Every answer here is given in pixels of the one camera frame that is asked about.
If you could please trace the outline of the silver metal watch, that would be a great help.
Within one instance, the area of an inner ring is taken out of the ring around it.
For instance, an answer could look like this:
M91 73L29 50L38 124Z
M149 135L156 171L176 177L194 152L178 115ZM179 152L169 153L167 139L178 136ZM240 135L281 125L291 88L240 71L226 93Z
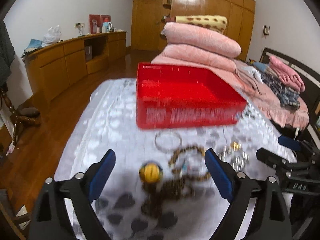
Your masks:
M230 162L231 167L236 172L243 171L247 164L249 164L249 155L246 152L236 154Z

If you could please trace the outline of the small gold charm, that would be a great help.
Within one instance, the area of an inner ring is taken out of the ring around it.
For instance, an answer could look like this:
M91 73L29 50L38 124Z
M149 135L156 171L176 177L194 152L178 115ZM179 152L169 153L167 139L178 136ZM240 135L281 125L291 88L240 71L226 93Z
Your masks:
M241 144L237 141L231 143L231 149L234 151L239 151L242 149Z

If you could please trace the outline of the pink bed sheet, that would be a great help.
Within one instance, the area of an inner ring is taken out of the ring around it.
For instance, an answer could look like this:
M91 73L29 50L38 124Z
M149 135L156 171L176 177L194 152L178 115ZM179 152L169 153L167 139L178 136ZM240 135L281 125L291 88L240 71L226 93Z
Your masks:
M264 83L257 81L243 81L235 73L223 69L210 67L204 64L172 59L157 55L152 61L153 64L173 64L179 66L191 66L211 70L235 90L244 94L255 105L266 118L273 120L280 127L291 126L304 130L310 121L306 103L299 98L300 108L296 111L281 107L279 99L274 92Z

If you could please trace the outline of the folded plaid clothing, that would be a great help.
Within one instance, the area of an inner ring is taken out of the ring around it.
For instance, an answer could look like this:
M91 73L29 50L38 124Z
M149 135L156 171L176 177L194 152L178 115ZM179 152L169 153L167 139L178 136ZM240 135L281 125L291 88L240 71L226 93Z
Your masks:
M281 107L296 111L300 108L299 93L283 84L280 79L272 74L261 73L261 79L279 99Z

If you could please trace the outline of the dark bed headboard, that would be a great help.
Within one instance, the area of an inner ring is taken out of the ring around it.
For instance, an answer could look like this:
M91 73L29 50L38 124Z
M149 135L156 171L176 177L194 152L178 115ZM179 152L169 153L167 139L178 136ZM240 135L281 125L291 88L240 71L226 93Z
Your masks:
M305 92L301 93L300 96L308 107L310 121L300 137L311 139L319 147L319 129L317 126L319 119L319 74L305 64L267 47L263 49L259 61L266 63L266 60L271 55L276 56L285 64L288 64L303 80Z

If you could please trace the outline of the folded pink clothing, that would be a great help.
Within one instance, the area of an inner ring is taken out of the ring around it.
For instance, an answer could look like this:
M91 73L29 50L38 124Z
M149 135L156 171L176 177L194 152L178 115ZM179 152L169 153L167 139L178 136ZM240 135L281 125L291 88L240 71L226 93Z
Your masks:
M284 85L299 93L305 91L305 84L300 75L294 69L273 55L269 56L269 65Z

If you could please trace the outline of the silver bangle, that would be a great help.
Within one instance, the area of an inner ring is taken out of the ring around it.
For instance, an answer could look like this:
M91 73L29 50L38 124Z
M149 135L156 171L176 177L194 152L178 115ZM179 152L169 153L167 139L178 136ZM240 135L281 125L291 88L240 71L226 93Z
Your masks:
M174 131L160 131L155 135L154 143L163 153L173 152L182 146L182 137Z

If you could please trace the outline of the wooden stool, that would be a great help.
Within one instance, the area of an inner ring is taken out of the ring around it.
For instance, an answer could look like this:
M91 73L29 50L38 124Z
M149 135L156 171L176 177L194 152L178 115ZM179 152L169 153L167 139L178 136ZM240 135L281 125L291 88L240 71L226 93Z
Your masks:
M12 144L17 145L19 137L19 129L21 125L36 126L40 111L35 107L18 107L15 108L9 99L7 83L1 85L1 109L5 106L9 110L9 122L13 124Z

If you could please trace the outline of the wooden sideboard cabinet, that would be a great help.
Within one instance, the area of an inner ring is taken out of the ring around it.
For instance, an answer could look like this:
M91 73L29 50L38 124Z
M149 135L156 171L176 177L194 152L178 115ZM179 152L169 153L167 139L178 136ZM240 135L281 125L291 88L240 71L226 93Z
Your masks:
M84 77L126 55L126 32L92 34L35 50L23 58L33 96L50 103Z

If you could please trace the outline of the pink folded quilt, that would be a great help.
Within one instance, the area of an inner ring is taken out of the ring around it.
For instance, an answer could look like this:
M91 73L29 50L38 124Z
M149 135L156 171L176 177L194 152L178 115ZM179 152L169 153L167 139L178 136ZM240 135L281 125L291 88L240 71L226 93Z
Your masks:
M234 60L186 44L170 44L166 46L151 62L184 64L186 66L191 66L192 64L197 66L200 64L232 73L236 71L236 63Z
M169 22L163 29L169 44L187 44L222 56L236 58L242 49L227 36L195 25Z

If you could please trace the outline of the white plastic bag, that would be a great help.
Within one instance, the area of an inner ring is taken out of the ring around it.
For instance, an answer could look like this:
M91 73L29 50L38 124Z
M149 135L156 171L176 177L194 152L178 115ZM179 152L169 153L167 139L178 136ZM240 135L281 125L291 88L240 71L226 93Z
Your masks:
M45 33L42 40L42 47L50 46L55 44L61 40L61 29L60 26L57 25L55 27L50 27L48 31Z

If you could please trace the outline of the upper pink folded quilt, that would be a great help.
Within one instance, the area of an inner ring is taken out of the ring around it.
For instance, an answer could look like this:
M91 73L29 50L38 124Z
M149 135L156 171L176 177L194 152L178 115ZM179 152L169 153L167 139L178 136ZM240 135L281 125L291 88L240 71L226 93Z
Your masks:
M169 44L187 44L222 56L236 58L242 49L227 36L195 25L169 22L163 29Z

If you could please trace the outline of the blue white kettle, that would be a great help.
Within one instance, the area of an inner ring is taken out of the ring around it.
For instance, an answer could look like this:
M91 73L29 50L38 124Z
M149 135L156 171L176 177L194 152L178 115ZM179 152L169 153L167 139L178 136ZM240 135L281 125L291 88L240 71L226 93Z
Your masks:
M108 17L103 18L103 23L101 27L101 32L102 33L109 33L112 28L112 23Z

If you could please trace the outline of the red photo frames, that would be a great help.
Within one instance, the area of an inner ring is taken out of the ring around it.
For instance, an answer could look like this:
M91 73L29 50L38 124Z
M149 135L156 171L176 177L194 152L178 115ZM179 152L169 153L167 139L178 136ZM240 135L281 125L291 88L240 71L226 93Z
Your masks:
M96 34L98 29L103 26L105 19L111 22L110 15L95 15L89 14L89 30L91 34Z

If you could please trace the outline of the wall switch panel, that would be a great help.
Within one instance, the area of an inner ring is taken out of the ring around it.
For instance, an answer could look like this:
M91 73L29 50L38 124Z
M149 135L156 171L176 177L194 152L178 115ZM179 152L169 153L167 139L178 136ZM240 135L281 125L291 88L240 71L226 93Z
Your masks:
M264 34L265 36L267 36L267 35L270 34L270 27L269 27L269 26L267 26L267 25L264 25L264 26L263 26L263 34Z

